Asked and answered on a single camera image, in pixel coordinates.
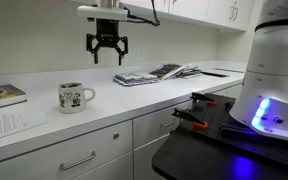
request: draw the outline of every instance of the black table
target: black table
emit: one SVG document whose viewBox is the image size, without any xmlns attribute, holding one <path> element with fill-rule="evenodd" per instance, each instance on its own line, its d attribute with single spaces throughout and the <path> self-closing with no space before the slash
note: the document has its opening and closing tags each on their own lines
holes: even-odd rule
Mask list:
<svg viewBox="0 0 288 180">
<path fill-rule="evenodd" d="M 288 180 L 287 165 L 194 136 L 188 121 L 156 152 L 152 168 L 166 179 Z"/>
</svg>

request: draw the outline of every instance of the paper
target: paper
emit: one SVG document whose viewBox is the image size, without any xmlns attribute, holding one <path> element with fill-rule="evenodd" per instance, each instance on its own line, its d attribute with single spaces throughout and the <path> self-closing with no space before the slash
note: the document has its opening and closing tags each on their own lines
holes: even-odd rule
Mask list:
<svg viewBox="0 0 288 180">
<path fill-rule="evenodd" d="M 0 110 L 0 138 L 46 123 L 18 111 Z"/>
</svg>

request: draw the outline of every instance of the white wall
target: white wall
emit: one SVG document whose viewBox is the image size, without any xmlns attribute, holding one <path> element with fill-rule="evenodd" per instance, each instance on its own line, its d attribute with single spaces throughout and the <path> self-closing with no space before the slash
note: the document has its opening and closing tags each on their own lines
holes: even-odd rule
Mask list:
<svg viewBox="0 0 288 180">
<path fill-rule="evenodd" d="M 101 49 L 100 64 L 85 50 L 95 24 L 77 16 L 79 5 L 64 0 L 0 0 L 0 74 L 118 66 L 115 50 Z M 123 66 L 213 60 L 217 30 L 162 20 L 150 25 L 120 24 L 130 52 Z M 146 50 L 137 60 L 137 49 Z"/>
<path fill-rule="evenodd" d="M 263 0 L 254 0 L 248 30 L 244 33 L 227 33 L 219 35 L 217 60 L 247 62 L 262 9 Z"/>
</svg>

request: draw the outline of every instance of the black base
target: black base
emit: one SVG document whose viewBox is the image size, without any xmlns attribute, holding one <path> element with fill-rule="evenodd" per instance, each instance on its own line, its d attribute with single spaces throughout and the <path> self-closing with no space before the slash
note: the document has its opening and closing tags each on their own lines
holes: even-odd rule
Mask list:
<svg viewBox="0 0 288 180">
<path fill-rule="evenodd" d="M 288 165 L 288 141 L 259 135 L 234 120 L 229 115 L 227 103 L 234 103 L 235 99 L 213 94 L 206 94 L 206 96 L 215 99 L 217 105 L 207 106 L 205 102 L 200 101 L 190 111 L 201 121 L 207 122 L 209 126 L 207 130 L 193 129 L 194 136 L 207 137 L 239 150 Z"/>
</svg>

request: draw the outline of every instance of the mug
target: mug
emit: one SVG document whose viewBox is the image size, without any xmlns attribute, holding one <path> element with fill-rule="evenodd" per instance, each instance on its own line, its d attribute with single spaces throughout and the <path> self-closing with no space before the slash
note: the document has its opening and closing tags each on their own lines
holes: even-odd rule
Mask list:
<svg viewBox="0 0 288 180">
<path fill-rule="evenodd" d="M 84 91 L 92 91 L 93 96 L 85 98 Z M 84 88 L 81 83 L 61 84 L 58 87 L 60 107 L 59 110 L 65 114 L 77 113 L 86 108 L 86 103 L 95 98 L 93 88 Z"/>
</svg>

